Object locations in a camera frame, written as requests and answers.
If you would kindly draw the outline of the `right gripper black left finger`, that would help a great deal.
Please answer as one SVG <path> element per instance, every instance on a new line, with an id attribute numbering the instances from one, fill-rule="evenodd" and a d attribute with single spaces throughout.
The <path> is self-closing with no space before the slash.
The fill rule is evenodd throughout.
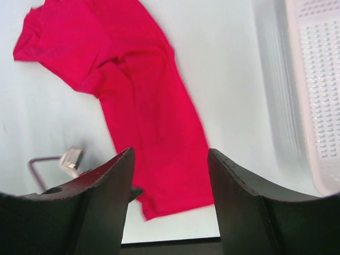
<path id="1" fill-rule="evenodd" d="M 134 173 L 125 149 L 41 194 L 1 194 L 1 254 L 119 254 Z"/>

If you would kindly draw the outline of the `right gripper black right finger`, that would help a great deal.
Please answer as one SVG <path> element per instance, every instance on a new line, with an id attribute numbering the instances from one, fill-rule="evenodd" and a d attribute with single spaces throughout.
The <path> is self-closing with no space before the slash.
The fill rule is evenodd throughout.
<path id="1" fill-rule="evenodd" d="M 217 149 L 208 168 L 225 254 L 339 254 L 339 194 L 284 188 Z"/>

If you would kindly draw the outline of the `red t shirt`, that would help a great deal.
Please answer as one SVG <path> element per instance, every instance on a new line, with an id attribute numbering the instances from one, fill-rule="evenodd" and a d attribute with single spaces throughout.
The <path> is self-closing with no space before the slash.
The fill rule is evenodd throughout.
<path id="1" fill-rule="evenodd" d="M 135 151 L 146 220 L 213 204 L 200 118 L 139 1 L 45 1 L 25 17 L 13 57 L 99 100 L 115 149 Z"/>

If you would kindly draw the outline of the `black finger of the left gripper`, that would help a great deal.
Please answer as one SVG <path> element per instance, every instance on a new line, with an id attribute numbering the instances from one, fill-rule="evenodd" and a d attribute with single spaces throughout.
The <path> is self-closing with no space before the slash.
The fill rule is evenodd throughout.
<path id="1" fill-rule="evenodd" d="M 142 188 L 133 186 L 130 190 L 129 203 L 142 196 L 143 193 L 144 190 Z"/>

